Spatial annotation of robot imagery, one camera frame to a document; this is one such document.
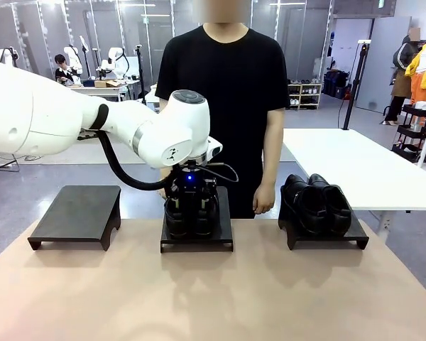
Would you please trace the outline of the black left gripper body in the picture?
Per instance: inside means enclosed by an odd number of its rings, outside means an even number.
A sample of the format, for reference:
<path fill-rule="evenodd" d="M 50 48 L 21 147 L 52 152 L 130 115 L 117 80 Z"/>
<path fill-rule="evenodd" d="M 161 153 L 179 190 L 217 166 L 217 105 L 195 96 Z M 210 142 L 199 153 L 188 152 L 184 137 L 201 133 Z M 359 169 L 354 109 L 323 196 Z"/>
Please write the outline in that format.
<path fill-rule="evenodd" d="M 206 166 L 175 165 L 170 172 L 168 198 L 174 200 L 193 197 L 208 200 L 217 196 L 217 177 Z"/>

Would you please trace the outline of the person's left hand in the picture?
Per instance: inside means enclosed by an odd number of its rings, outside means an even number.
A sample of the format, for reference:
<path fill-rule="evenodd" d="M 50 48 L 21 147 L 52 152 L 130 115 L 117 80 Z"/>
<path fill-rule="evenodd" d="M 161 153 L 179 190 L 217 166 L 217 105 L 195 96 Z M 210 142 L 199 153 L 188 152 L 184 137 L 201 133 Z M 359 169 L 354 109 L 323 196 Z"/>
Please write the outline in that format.
<path fill-rule="evenodd" d="M 275 204 L 275 183 L 261 183 L 253 197 L 253 211 L 255 215 L 267 213 Z"/>

